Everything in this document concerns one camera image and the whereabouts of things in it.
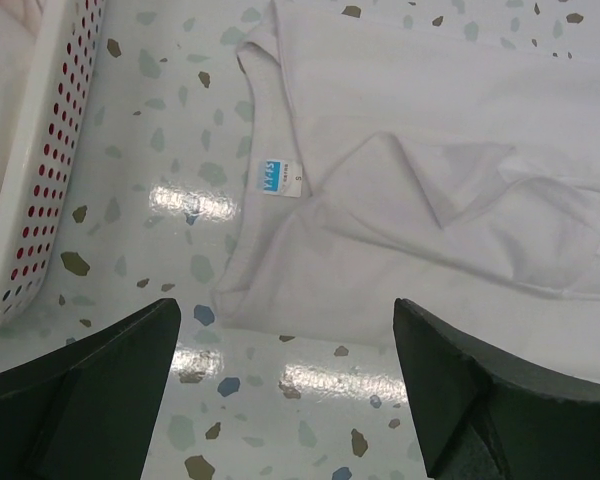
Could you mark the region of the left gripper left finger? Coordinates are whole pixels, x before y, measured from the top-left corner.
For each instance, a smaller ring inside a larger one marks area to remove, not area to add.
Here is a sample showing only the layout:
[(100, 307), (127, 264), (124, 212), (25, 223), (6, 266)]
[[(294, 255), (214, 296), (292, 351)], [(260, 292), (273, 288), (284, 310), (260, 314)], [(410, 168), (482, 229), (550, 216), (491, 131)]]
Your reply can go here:
[(138, 479), (181, 311), (160, 299), (0, 373), (0, 479)]

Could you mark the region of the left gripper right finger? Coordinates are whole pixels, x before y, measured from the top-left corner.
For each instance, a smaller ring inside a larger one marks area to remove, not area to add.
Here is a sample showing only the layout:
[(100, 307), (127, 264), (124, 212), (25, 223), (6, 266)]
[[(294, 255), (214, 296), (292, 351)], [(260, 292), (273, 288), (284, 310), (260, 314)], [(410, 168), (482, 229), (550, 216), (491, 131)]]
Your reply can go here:
[(600, 384), (466, 334), (416, 303), (393, 331), (430, 479), (600, 479)]

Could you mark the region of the white t shirt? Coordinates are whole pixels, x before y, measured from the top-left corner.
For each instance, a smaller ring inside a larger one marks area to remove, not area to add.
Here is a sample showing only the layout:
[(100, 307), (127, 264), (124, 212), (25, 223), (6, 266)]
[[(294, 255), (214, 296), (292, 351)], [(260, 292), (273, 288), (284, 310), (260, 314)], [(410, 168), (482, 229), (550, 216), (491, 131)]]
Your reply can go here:
[(232, 328), (366, 344), (407, 298), (600, 381), (600, 65), (274, 1), (237, 55), (254, 101)]

